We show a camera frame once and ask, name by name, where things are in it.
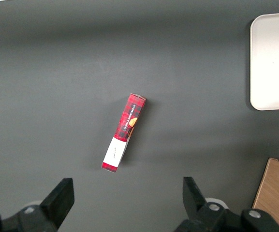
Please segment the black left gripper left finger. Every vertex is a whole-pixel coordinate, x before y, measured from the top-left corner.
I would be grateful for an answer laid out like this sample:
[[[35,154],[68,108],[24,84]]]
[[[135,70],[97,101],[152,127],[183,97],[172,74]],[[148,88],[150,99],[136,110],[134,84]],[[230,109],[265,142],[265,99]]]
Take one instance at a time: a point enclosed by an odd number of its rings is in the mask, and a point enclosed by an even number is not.
[[[30,204],[2,221],[4,232],[56,232],[74,204],[73,179],[64,178],[40,204]]]

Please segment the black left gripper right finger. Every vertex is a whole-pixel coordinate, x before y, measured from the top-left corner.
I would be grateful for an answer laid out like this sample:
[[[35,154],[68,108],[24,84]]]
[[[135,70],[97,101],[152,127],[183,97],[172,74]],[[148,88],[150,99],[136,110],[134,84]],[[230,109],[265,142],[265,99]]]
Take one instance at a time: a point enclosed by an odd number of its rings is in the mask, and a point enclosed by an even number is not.
[[[279,224],[266,211],[244,209],[238,215],[208,202],[192,177],[183,178],[182,198],[188,219],[176,232],[279,232]]]

